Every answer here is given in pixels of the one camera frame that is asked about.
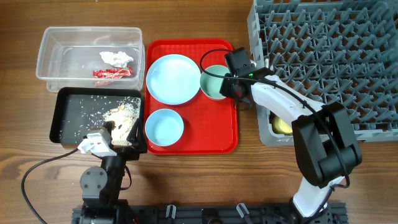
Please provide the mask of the white napkin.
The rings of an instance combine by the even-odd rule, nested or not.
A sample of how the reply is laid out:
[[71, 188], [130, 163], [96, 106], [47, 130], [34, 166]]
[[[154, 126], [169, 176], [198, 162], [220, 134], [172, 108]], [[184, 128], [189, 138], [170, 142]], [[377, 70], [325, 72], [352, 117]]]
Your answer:
[[117, 68], [127, 67], [129, 62], [133, 62], [134, 59], [125, 52], [100, 52], [101, 59], [104, 63], [110, 64]]

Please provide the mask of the red snack wrapper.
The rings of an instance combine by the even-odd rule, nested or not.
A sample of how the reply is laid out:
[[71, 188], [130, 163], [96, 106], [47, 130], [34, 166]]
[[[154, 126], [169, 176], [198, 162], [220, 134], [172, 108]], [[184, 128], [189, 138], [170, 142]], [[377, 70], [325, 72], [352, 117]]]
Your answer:
[[94, 81], [95, 86], [103, 86], [112, 83], [112, 79], [120, 79], [125, 77], [132, 77], [134, 70], [132, 67], [127, 66], [125, 68], [110, 68], [104, 70], [95, 70], [93, 72], [93, 78], [99, 79]]

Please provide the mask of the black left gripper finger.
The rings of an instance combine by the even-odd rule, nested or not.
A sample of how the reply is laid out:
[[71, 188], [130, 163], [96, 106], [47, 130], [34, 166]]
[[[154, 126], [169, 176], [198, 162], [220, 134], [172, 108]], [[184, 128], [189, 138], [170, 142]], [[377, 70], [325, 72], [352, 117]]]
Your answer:
[[147, 142], [144, 135], [143, 123], [137, 118], [126, 140], [137, 153], [147, 153]]
[[112, 138], [111, 133], [112, 133], [112, 130], [114, 129], [114, 121], [105, 121], [103, 123], [103, 127], [107, 130], [110, 138]]

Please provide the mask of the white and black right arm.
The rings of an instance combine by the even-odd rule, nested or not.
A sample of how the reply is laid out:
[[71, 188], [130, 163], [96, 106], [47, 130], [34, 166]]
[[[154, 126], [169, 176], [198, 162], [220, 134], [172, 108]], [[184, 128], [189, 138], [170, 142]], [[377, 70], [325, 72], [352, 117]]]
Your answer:
[[220, 93], [269, 109], [292, 128], [295, 157], [303, 175], [292, 197], [292, 220], [310, 222], [325, 211], [336, 188], [350, 186], [349, 174], [362, 162], [346, 108], [312, 100], [286, 85], [274, 71], [257, 68], [244, 48], [229, 50], [229, 72]]

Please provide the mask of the yellow plastic cup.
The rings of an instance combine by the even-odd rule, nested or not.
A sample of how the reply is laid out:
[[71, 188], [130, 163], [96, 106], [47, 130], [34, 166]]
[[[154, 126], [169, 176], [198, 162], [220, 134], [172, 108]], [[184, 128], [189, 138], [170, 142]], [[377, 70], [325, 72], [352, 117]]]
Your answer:
[[271, 121], [273, 132], [276, 134], [292, 135], [292, 128], [282, 119], [275, 116]]

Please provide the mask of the mint green bowl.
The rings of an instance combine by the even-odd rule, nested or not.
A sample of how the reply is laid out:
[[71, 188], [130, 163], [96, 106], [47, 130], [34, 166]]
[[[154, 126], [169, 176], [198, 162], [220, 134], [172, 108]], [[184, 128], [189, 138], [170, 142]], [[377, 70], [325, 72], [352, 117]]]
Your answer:
[[[205, 71], [222, 76], [225, 76], [229, 72], [228, 68], [223, 65], [212, 65], [206, 68]], [[222, 82], [222, 78], [213, 77], [203, 72], [200, 78], [200, 88], [208, 98], [220, 101], [226, 98], [220, 93]]]

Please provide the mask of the small light blue bowl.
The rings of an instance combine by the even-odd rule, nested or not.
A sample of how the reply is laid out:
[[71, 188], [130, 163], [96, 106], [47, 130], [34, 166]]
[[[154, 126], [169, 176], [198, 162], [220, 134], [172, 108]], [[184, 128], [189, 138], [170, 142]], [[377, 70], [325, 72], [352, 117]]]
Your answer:
[[171, 146], [182, 137], [183, 119], [174, 110], [159, 109], [147, 118], [145, 132], [148, 140], [156, 146]]

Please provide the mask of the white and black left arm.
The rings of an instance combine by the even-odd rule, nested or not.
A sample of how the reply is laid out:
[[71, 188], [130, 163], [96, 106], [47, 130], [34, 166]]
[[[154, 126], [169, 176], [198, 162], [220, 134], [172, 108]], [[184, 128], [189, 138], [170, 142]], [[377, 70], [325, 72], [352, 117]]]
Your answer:
[[126, 165], [137, 161], [147, 152], [143, 123], [137, 119], [127, 135], [130, 146], [114, 146], [111, 133], [116, 128], [113, 121], [107, 121], [102, 128], [90, 131], [83, 137], [78, 150], [101, 159], [101, 165], [87, 169], [81, 176], [83, 206], [80, 216], [73, 223], [138, 223], [138, 217], [127, 200], [119, 198], [123, 177], [131, 176]]

